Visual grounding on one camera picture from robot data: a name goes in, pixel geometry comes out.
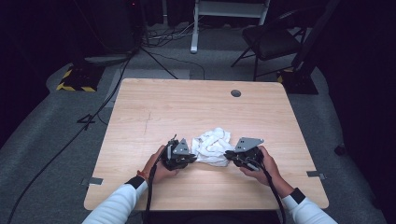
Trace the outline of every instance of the white cloth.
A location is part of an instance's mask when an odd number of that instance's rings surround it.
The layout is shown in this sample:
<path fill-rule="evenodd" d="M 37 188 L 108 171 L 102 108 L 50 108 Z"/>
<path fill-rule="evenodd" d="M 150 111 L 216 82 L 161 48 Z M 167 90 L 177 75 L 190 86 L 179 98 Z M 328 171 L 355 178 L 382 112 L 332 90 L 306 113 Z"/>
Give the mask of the white cloth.
<path fill-rule="evenodd" d="M 192 139 L 191 153 L 199 162 L 213 166 L 227 166 L 229 161 L 224 157 L 226 150 L 233 150 L 229 144 L 231 134 L 216 128 Z"/>

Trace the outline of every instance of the hand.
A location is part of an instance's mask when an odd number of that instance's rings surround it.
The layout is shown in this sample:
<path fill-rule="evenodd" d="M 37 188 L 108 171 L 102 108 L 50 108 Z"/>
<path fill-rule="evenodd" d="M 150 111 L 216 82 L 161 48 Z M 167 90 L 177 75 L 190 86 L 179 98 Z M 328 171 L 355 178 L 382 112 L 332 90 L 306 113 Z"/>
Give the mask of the hand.
<path fill-rule="evenodd" d="M 294 188 L 282 178 L 279 170 L 277 169 L 277 165 L 275 163 L 274 158 L 270 156 L 270 154 L 268 154 L 268 151 L 267 149 L 265 149 L 265 147 L 259 146 L 259 150 L 262 151 L 262 155 L 264 156 L 264 160 L 262 161 L 262 163 L 264 164 L 265 169 L 272 177 L 272 181 L 279 196 L 284 198 L 290 195 L 294 191 Z M 262 170 L 250 171 L 245 167 L 240 167 L 239 170 L 242 171 L 242 173 L 244 173 L 245 175 L 254 177 L 260 183 L 269 186 L 268 179 Z"/>
<path fill-rule="evenodd" d="M 157 160 L 157 158 L 161 155 L 161 152 L 165 146 L 161 146 L 158 151 L 155 154 L 152 154 L 150 158 L 148 159 L 148 162 L 145 165 L 145 168 L 142 170 L 142 172 L 149 177 L 149 171 L 151 170 L 151 167 L 154 165 L 154 162 Z M 159 183 L 161 180 L 163 180 L 166 177 L 170 176 L 175 176 L 178 174 L 179 170 L 173 170 L 169 171 L 163 166 L 163 163 L 161 162 L 161 159 L 157 162 L 157 170 L 154 175 L 153 179 L 153 184 Z"/>

